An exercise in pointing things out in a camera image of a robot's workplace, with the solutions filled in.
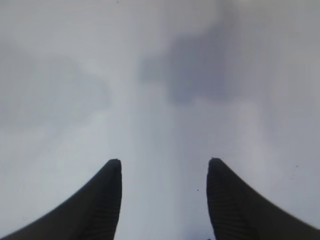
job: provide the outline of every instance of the dark silhouette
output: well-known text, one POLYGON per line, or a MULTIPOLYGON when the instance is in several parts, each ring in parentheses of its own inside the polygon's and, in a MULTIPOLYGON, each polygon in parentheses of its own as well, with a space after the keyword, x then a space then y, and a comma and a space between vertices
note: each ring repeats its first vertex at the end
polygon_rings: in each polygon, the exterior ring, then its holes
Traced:
POLYGON ((320 230, 263 198, 218 158, 209 162, 207 201, 217 240, 320 239, 320 230))
POLYGON ((112 240, 121 198, 121 163, 114 159, 56 209, 2 240, 112 240))

